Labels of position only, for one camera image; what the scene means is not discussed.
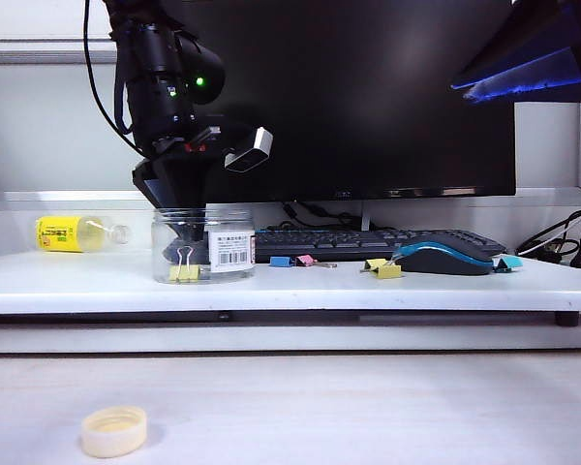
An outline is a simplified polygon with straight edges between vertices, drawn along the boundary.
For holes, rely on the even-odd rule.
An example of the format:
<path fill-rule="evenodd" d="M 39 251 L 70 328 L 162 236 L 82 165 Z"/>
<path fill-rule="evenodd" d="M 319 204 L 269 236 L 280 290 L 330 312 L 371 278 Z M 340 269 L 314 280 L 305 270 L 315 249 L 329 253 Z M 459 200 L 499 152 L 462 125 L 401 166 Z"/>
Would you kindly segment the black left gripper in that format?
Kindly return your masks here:
<path fill-rule="evenodd" d="M 205 125 L 191 139 L 154 140 L 132 171 L 134 185 L 156 208 L 155 217 L 170 225 L 184 242 L 204 236 L 204 189 L 211 168 L 211 144 L 222 135 L 220 124 Z"/>

